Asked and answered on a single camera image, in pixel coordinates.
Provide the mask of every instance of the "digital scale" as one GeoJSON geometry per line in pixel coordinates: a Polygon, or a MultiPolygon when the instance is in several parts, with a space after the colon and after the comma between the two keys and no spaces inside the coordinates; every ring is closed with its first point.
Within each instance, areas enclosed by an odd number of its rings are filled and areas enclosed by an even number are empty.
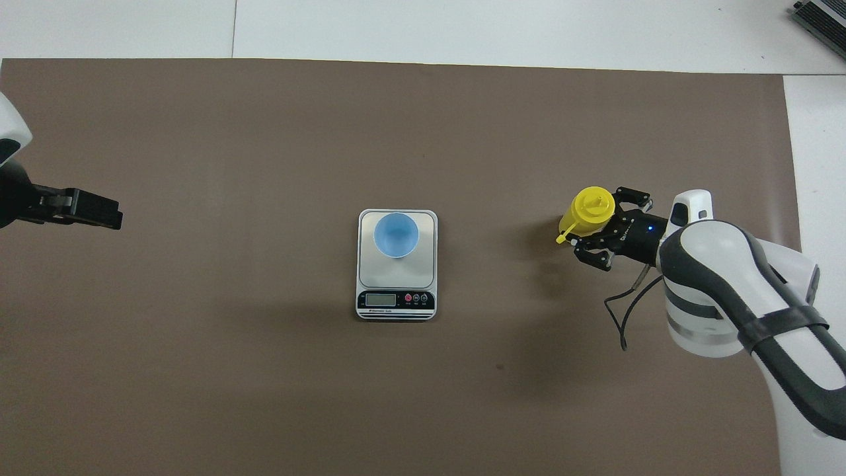
{"type": "Polygon", "coordinates": [[[358,255],[355,311],[360,317],[423,321],[435,315],[437,215],[432,211],[367,209],[361,212],[358,255]],[[386,217],[386,221],[395,218],[409,224],[413,221],[412,228],[416,225],[416,244],[402,257],[390,257],[376,245],[376,227],[381,226],[380,222],[386,217]]]}

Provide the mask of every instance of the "brown mat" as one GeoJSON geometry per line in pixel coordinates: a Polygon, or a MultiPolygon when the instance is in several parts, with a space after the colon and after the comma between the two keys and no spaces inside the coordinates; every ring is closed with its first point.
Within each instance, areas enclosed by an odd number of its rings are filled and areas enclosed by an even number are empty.
{"type": "Polygon", "coordinates": [[[751,359],[677,348],[659,291],[620,351],[602,299],[638,266],[553,239],[626,185],[798,246],[779,76],[10,59],[0,86],[33,181],[125,213],[0,230],[2,474],[778,471],[751,359]],[[438,214],[434,320],[354,316],[364,208],[438,214]]]}

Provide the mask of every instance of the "yellow bottle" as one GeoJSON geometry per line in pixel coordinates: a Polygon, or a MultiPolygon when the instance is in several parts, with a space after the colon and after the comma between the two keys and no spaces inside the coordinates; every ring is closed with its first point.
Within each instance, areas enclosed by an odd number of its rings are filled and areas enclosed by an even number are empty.
{"type": "Polygon", "coordinates": [[[573,233],[587,236],[602,230],[608,220],[614,215],[614,197],[610,191],[602,187],[587,187],[579,192],[570,208],[558,222],[561,232],[555,241],[560,245],[566,241],[565,236],[573,233]]]}

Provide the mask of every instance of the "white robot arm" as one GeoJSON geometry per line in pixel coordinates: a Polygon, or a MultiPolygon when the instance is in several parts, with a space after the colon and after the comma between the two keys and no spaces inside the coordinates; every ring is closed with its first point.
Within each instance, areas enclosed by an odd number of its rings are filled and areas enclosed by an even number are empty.
{"type": "Polygon", "coordinates": [[[715,220],[707,191],[676,196],[669,220],[645,213],[650,202],[643,192],[621,188],[614,199],[618,210],[601,231],[566,236],[576,256],[604,270],[614,254],[656,266],[665,284],[669,332],[679,346],[703,357],[745,349],[763,371],[783,474],[843,474],[846,351],[812,307],[816,264],[715,220]],[[620,210],[619,203],[632,196],[641,207],[620,210]]]}
{"type": "Polygon", "coordinates": [[[0,94],[0,228],[19,219],[120,230],[124,215],[114,200],[78,188],[56,189],[30,182],[14,156],[31,140],[18,111],[0,94]]]}

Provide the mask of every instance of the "cable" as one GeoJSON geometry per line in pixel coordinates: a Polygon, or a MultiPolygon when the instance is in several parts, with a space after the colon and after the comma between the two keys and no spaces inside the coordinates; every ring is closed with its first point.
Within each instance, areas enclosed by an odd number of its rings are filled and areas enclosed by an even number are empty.
{"type": "Polygon", "coordinates": [[[626,342],[626,334],[625,333],[626,333],[626,323],[629,321],[629,316],[631,315],[632,310],[635,309],[635,305],[638,303],[638,301],[640,301],[641,297],[643,297],[647,292],[649,292],[650,289],[652,289],[652,287],[654,287],[656,284],[658,284],[661,281],[661,279],[663,278],[663,275],[659,274],[657,278],[655,278],[651,283],[646,285],[646,287],[643,288],[643,290],[640,293],[638,293],[637,296],[634,297],[634,300],[632,300],[631,304],[629,304],[629,308],[626,309],[626,314],[623,316],[623,322],[622,323],[617,321],[617,316],[614,314],[614,311],[611,310],[611,307],[608,306],[608,303],[611,302],[611,301],[616,301],[617,299],[622,299],[622,298],[628,296],[629,294],[635,292],[635,290],[637,290],[637,288],[640,287],[640,284],[643,283],[643,280],[646,277],[646,274],[649,273],[650,268],[651,268],[651,266],[647,264],[643,268],[643,270],[640,271],[640,275],[638,275],[637,280],[634,281],[634,283],[632,284],[632,287],[629,288],[628,291],[617,294],[616,296],[608,297],[607,299],[605,299],[605,301],[602,302],[603,304],[605,304],[605,308],[608,310],[608,313],[611,314],[611,319],[613,319],[614,325],[617,326],[617,332],[620,333],[620,348],[622,348],[624,351],[627,351],[629,349],[629,344],[628,344],[628,342],[626,342]]]}

